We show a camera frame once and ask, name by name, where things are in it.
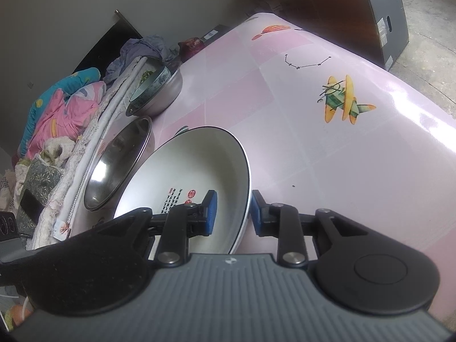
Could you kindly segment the white ceramic plate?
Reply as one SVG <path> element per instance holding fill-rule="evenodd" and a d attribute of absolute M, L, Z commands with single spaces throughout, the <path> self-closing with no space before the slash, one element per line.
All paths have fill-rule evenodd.
<path fill-rule="evenodd" d="M 114 213 L 136 208 L 165 214 L 173 206 L 200 203 L 217 194 L 213 233 L 189 241 L 193 253 L 231 254 L 240 244 L 251 202 L 251 169 L 238 139 L 219 127 L 197 127 L 159 147 L 135 172 Z"/>

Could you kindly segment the mattress paper tag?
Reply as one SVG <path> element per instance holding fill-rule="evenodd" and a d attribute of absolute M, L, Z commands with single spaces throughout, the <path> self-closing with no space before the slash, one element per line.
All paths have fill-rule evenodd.
<path fill-rule="evenodd" d="M 66 221 L 56 220 L 52 228 L 52 236 L 58 241 L 66 240 L 69 233 L 69 224 Z"/>

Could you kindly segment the green floral pillow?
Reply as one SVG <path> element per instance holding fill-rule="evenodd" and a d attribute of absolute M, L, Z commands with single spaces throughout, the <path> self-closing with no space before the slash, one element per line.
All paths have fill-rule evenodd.
<path fill-rule="evenodd" d="M 19 196 L 19 208 L 16 215 L 19 232 L 27 239 L 30 239 L 35 232 L 35 225 L 20 207 L 20 201 L 25 189 L 31 193 L 44 205 L 47 204 L 50 193 L 59 183 L 63 172 L 60 168 L 46 164 L 42 159 L 36 158 L 31 161 L 25 176 L 23 189 Z"/>

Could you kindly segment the small steel bowl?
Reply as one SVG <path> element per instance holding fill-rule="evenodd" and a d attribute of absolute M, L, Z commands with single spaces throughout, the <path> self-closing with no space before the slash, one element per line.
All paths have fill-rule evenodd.
<path fill-rule="evenodd" d="M 157 115 L 163 113 L 177 99 L 183 86 L 183 77 L 180 66 L 172 67 L 169 70 L 171 72 L 171 76 L 165 82 L 163 87 L 154 95 L 154 97 L 149 100 L 149 102 L 138 107 L 131 104 L 129 100 L 129 105 L 127 106 L 127 110 L 125 112 L 127 117 L 156 117 Z"/>

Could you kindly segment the medium steel basin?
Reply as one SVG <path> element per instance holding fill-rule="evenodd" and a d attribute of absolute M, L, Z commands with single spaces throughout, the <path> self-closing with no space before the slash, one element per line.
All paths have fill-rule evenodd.
<path fill-rule="evenodd" d="M 97 157 L 84 193 L 88 211 L 115 208 L 135 172 L 155 150 L 152 119 L 137 117 Z"/>

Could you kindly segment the dark Philips box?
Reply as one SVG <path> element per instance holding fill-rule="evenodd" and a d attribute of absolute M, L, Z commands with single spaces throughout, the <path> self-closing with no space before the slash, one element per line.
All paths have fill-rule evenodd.
<path fill-rule="evenodd" d="M 204 34 L 200 39 L 203 41 L 205 46 L 208 46 L 212 42 L 227 34 L 231 29 L 232 28 L 230 26 L 218 25 Z"/>

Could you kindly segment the black headboard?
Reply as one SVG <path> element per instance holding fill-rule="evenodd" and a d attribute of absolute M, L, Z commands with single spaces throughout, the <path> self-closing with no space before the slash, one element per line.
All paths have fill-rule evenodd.
<path fill-rule="evenodd" d="M 125 16 L 116 9 L 114 15 L 116 23 L 97 41 L 93 48 L 85 55 L 74 72 L 91 67 L 97 68 L 101 77 L 106 75 L 108 66 L 120 55 L 121 47 L 129 39 L 141 39 L 142 35 Z"/>

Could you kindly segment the purple grey clothes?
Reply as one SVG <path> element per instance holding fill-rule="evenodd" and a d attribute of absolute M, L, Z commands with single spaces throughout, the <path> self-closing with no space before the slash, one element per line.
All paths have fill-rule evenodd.
<path fill-rule="evenodd" d="M 121 47 L 119 57 L 107 67 L 103 82 L 114 82 L 138 56 L 169 63 L 178 56 L 178 47 L 168 46 L 165 40 L 157 35 L 128 39 Z"/>

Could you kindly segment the teal ceramic bowl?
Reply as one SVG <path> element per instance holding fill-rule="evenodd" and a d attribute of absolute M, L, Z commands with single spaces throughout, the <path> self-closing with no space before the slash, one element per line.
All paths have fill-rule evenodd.
<path fill-rule="evenodd" d="M 167 66 L 161 66 L 154 72 L 151 70 L 143 73 L 141 83 L 130 97 L 130 103 L 135 106 L 144 105 L 154 97 L 171 76 Z"/>

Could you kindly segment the pink patterned tablecloth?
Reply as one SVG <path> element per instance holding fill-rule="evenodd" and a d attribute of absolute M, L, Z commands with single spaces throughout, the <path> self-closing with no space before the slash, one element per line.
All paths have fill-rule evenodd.
<path fill-rule="evenodd" d="M 321 206 L 425 252 L 455 314 L 455 121 L 392 74 L 259 13 L 182 68 L 154 122 L 162 145 L 183 126 L 217 126 L 243 145 L 268 201 Z"/>

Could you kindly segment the pink and teal quilt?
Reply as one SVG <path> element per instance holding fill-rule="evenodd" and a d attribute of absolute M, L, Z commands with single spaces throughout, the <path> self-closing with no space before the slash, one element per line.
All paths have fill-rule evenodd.
<path fill-rule="evenodd" d="M 106 83 L 95 67 L 53 84 L 29 109 L 18 156 L 32 159 L 50 138 L 68 137 L 75 141 L 93 119 L 105 93 Z"/>

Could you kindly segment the large brown grey carton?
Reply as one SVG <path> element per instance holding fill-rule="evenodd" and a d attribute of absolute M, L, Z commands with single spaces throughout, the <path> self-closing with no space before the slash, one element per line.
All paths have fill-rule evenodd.
<path fill-rule="evenodd" d="M 281 18 L 389 70 L 409 43 L 403 0 L 264 0 Z"/>

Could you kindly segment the white fluffy blanket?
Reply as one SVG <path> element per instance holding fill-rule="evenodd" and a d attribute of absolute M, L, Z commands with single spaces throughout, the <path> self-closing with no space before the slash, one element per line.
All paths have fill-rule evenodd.
<path fill-rule="evenodd" d="M 23 165 L 30 165 L 31 161 L 39 156 L 46 164 L 63 168 L 73 153 L 75 142 L 69 137 L 54 137 L 44 142 L 42 148 L 32 154 L 31 157 L 19 158 L 18 163 Z"/>

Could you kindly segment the black smartphone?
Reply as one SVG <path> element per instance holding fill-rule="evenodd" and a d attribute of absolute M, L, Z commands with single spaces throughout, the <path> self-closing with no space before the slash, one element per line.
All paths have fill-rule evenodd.
<path fill-rule="evenodd" d="M 44 209 L 44 205 L 30 192 L 30 190 L 25 189 L 23 192 L 20 207 L 35 225 L 39 223 L 39 217 Z"/>

